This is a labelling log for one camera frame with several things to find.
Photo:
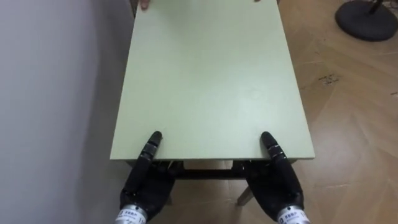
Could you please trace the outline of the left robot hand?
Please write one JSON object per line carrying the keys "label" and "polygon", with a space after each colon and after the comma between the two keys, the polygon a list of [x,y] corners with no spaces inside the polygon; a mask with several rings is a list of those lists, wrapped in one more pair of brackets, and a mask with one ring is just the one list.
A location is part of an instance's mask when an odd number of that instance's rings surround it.
{"label": "left robot hand", "polygon": [[162,133],[155,131],[144,145],[120,193],[115,222],[145,224],[166,205],[182,161],[154,161]]}

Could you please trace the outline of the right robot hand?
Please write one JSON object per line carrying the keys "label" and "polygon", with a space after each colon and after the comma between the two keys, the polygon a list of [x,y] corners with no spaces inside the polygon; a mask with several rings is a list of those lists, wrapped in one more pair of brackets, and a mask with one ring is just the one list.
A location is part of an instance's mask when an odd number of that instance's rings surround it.
{"label": "right robot hand", "polygon": [[234,161],[231,167],[234,174],[248,183],[237,205],[243,207],[254,198],[274,222],[308,223],[303,190],[285,152],[267,131],[261,134],[261,142],[268,160]]}

